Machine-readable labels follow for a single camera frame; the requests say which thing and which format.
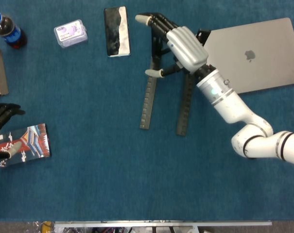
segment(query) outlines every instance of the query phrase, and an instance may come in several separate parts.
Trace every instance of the robotic hand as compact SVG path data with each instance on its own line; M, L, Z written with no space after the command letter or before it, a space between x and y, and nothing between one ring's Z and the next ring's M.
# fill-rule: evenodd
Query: robotic hand
M146 70L148 76L162 78L180 70L193 75L197 87L227 123L246 123L231 139L237 154L246 158L275 157L294 164L294 133L274 134L271 125L253 113L230 87L229 80L207 65L207 52L187 27L179 27L159 13L143 13L135 19L150 26L167 43L176 60L168 69Z
M13 115L25 114L20 110L20 106L17 104L0 103L0 129L9 121ZM22 146L21 142L15 143L8 151L0 151L0 159L9 159L18 152Z

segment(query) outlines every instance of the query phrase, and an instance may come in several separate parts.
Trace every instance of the smartphone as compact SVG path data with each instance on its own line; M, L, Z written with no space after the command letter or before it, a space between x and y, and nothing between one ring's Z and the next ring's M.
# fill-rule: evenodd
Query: smartphone
M104 9L106 46L109 57L131 54L125 6Z

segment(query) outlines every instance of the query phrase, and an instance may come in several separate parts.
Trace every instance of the black ring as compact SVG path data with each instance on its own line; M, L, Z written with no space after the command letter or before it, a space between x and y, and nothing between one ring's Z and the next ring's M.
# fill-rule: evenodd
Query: black ring
M255 136L252 136L252 137L248 138L248 139L246 140L246 142L244 143L244 146L243 146L243 153L244 153L244 155L245 155L246 158L248 158L247 155L245 154L245 148L246 148L246 145L247 145L247 143L249 143L250 140L252 140L252 139L254 139L254 138L256 138L256 137L262 137L262 135L255 135Z
M287 139L288 139L291 135L293 135L293 133L288 134L288 135L284 138L284 141L282 142L282 146L281 146L281 158L282 158L282 160L284 160L284 161L286 161L286 160L284 159L284 154L283 154L283 152L284 152L284 146L285 146L285 143L286 143Z

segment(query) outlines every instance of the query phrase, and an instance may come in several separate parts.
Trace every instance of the blue carpet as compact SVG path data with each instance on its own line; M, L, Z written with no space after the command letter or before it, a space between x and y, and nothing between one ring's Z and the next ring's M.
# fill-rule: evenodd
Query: blue carpet
M120 5L132 53L109 58L103 10ZM0 38L10 89L0 101L27 112L2 131L46 123L52 149L0 169L0 220L294 219L294 165L238 156L230 139L243 124L226 124L197 89L188 134L175 135L182 73L158 82L150 130L139 129L151 32L135 22L162 12L193 32L281 17L294 26L294 0L1 0L0 11L28 36L22 50ZM60 48L54 27L76 19L88 42ZM242 98L275 132L294 132L294 85Z

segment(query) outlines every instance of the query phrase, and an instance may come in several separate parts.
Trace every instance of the soda bottle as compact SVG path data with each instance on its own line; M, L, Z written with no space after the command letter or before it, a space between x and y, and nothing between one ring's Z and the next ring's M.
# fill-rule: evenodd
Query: soda bottle
M19 49L27 44L25 32L15 25L8 16L2 14L0 14L0 36L14 49Z

